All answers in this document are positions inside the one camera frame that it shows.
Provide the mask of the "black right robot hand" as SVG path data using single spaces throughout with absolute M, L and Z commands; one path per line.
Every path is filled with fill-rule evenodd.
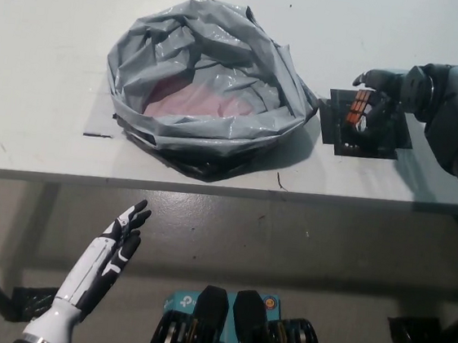
M 372 69 L 357 76 L 362 86 L 341 124 L 342 142 L 370 156 L 395 153 L 402 146 L 402 117 L 399 99 L 403 75 Z

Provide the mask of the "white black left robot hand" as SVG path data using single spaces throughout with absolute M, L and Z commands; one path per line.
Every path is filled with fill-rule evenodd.
M 76 324 L 102 301 L 140 246 L 139 228 L 151 216 L 147 205 L 131 205 L 91 241 L 55 295 L 55 316 Z

